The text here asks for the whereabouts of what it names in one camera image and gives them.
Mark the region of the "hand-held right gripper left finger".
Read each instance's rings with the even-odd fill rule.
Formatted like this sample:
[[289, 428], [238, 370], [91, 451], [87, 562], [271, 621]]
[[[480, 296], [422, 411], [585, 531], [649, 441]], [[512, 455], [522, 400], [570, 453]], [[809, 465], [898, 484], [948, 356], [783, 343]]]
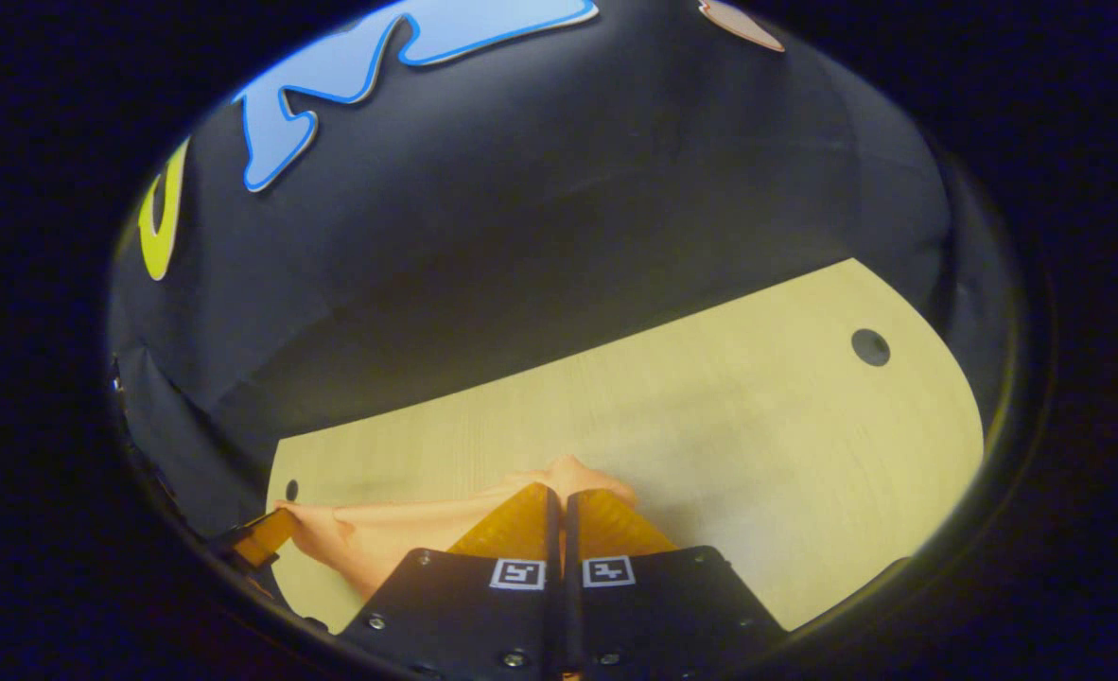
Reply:
[[562, 504], [521, 488], [447, 550], [416, 548], [340, 639], [416, 680], [550, 680]]

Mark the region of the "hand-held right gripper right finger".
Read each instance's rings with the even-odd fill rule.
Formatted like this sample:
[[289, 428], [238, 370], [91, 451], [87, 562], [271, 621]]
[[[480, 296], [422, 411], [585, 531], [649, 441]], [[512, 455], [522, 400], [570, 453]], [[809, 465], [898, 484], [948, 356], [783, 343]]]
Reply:
[[568, 672], [582, 680], [724, 680], [788, 635], [718, 549], [676, 546], [605, 488], [568, 499]]

